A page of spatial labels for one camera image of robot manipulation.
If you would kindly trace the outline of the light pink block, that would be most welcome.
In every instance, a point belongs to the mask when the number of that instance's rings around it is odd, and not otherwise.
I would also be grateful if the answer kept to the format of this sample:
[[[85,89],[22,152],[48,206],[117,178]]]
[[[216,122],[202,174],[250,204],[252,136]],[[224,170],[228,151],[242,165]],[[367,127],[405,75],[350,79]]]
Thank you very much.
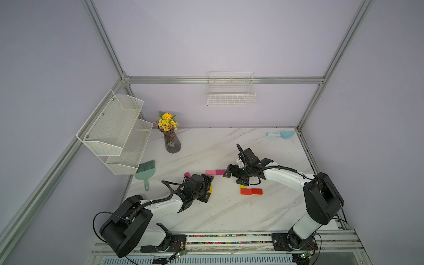
[[[207,171],[205,171],[205,174],[208,175],[208,176],[215,176],[216,171],[215,170],[207,170]]]

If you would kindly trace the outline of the red block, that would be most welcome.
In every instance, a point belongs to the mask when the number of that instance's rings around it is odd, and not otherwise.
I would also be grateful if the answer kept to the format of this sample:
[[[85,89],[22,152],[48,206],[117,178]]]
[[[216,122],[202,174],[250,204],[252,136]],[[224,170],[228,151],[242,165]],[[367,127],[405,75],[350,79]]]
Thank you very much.
[[[252,195],[262,195],[263,194],[263,190],[259,189],[259,188],[252,188],[251,189],[251,194]]]
[[[247,189],[247,188],[240,189],[240,194],[241,195],[252,195],[252,190],[251,189]]]

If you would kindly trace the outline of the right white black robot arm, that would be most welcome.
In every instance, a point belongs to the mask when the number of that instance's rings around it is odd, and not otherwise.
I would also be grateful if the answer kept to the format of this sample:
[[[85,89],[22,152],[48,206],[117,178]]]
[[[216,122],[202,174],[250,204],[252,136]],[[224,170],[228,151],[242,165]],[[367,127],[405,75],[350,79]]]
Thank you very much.
[[[287,240],[306,241],[317,229],[327,225],[342,210],[345,202],[330,177],[320,172],[306,174],[293,168],[271,162],[260,162],[256,166],[246,166],[240,162],[228,165],[224,177],[235,177],[236,183],[250,185],[250,178],[274,181],[287,186],[304,196],[305,214],[290,228]]]

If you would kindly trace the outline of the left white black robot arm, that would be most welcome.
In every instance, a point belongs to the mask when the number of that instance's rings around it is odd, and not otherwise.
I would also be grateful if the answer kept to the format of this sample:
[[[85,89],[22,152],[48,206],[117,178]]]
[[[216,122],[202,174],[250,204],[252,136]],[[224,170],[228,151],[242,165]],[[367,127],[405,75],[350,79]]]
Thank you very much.
[[[141,195],[127,198],[115,212],[99,212],[93,218],[106,214],[109,218],[100,229],[93,227],[95,235],[123,258],[137,246],[141,250],[167,252],[177,244],[175,236],[158,220],[168,215],[178,214],[194,201],[207,203],[211,195],[213,176],[193,174],[185,176],[181,183],[162,181],[170,191],[164,198],[147,200]]]

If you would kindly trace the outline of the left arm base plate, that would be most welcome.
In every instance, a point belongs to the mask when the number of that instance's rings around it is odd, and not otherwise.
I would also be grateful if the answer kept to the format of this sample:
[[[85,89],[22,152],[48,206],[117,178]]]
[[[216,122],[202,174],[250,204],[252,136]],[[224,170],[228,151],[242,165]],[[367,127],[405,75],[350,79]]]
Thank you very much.
[[[177,234],[166,236],[165,239],[158,246],[141,246],[141,253],[175,253],[178,250],[185,248],[187,235]]]

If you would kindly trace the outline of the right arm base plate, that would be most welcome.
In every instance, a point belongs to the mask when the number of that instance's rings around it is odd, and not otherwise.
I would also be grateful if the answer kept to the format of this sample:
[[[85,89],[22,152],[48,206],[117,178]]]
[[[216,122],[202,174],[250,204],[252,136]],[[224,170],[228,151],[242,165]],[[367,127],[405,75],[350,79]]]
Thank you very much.
[[[316,251],[318,246],[315,237],[310,235],[306,239],[301,239],[297,234],[272,233],[272,244],[275,251]]]

